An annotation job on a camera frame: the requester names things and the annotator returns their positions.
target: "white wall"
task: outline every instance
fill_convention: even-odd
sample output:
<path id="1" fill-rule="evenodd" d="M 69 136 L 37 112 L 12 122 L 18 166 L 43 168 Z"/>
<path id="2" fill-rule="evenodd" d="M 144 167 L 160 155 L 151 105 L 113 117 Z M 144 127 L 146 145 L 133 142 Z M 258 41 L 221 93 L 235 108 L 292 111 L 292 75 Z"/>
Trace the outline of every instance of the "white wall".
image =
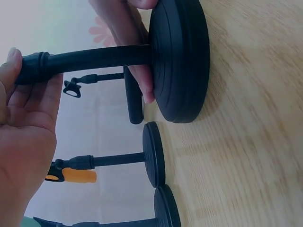
<path id="1" fill-rule="evenodd" d="M 1 4 L 0 62 L 10 47 L 23 55 L 70 52 L 102 47 L 88 30 L 96 14 L 86 0 L 27 0 Z M 99 74 L 121 68 L 93 70 Z M 67 73 L 84 76 L 87 72 Z M 140 152 L 143 124 L 131 125 L 124 81 L 83 85 L 82 98 L 62 95 L 56 158 Z M 95 184 L 44 182 L 26 216 L 73 224 L 81 221 L 119 222 L 153 218 L 153 193 L 144 164 L 100 167 Z"/>

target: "stand shaft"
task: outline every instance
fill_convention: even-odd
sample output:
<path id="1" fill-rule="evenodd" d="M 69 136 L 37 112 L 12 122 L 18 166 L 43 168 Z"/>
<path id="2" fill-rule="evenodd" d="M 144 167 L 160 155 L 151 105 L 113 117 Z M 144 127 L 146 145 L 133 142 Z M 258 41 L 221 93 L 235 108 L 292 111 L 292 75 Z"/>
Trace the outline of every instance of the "stand shaft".
<path id="1" fill-rule="evenodd" d="M 152 62 L 150 45 L 117 46 L 50 55 L 45 63 L 47 74 L 79 70 L 145 65 Z"/>
<path id="2" fill-rule="evenodd" d="M 127 155 L 115 155 L 107 157 L 94 157 L 93 165 L 97 166 L 114 166 L 129 163 L 144 162 L 144 153 L 127 154 Z"/>
<path id="3" fill-rule="evenodd" d="M 100 224 L 100 227 L 156 227 L 157 220 L 147 219 L 140 221 L 130 221 L 130 222 L 121 222 L 121 223 L 113 223 L 113 224 Z"/>

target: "rubber grip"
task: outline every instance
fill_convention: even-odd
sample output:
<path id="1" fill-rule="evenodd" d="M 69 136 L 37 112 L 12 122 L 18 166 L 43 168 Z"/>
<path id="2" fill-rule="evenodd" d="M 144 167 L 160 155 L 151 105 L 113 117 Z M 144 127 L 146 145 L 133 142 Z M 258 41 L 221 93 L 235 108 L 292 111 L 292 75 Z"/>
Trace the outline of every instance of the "rubber grip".
<path id="1" fill-rule="evenodd" d="M 62 170 L 65 181 L 73 183 L 95 183 L 97 181 L 97 174 L 91 170 L 75 170 L 71 168 L 64 168 Z"/>
<path id="2" fill-rule="evenodd" d="M 52 77 L 45 70 L 49 56 L 48 52 L 39 52 L 24 56 L 22 59 L 22 69 L 15 84 L 26 85 L 48 81 Z"/>

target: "fingernail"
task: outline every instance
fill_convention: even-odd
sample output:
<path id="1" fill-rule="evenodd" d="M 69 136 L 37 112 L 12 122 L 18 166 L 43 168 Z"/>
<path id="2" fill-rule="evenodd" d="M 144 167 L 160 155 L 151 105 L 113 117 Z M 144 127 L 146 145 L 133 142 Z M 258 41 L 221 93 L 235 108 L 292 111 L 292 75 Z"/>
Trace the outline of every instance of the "fingernail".
<path id="1" fill-rule="evenodd" d="M 142 95 L 143 95 L 144 103 L 147 104 L 147 102 L 146 102 L 146 99 L 147 99 L 146 94 L 143 93 Z"/>
<path id="2" fill-rule="evenodd" d="M 7 57 L 7 62 L 14 61 L 15 57 L 16 57 L 16 53 L 17 53 L 17 49 L 15 47 L 12 47 L 9 50 L 8 57 Z"/>

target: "hand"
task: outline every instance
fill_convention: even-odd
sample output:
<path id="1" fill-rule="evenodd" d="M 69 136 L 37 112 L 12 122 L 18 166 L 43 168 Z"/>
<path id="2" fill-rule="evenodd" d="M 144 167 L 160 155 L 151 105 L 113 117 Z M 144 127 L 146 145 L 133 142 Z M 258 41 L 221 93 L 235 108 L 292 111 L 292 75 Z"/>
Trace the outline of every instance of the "hand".
<path id="1" fill-rule="evenodd" d="M 95 12 L 105 21 L 117 45 L 146 44 L 146 31 L 139 9 L 152 9 L 158 0 L 89 0 Z M 147 65 L 129 66 L 139 84 L 146 103 L 152 103 L 153 82 L 151 69 Z"/>
<path id="2" fill-rule="evenodd" d="M 0 204 L 5 206 L 9 194 L 19 200 L 16 207 L 25 209 L 53 159 L 63 78 L 57 75 L 48 82 L 14 86 L 21 67 L 22 55 L 15 48 L 0 67 Z"/>

